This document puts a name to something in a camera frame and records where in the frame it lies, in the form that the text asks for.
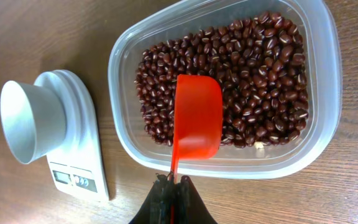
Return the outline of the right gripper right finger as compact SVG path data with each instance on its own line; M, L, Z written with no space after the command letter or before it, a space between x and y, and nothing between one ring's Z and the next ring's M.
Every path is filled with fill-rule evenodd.
M189 176L175 186L174 224L217 224Z

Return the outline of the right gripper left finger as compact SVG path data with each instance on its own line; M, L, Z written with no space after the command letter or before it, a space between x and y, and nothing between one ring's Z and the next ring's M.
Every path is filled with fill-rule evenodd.
M172 174L156 174L156 176L157 180L130 224L171 223L174 198Z

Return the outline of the orange measuring scoop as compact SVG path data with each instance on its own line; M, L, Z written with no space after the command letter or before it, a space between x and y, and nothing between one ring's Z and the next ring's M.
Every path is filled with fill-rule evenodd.
M179 75L175 92L170 179L177 182L181 160L204 160L218 151L223 129L223 95L208 76Z

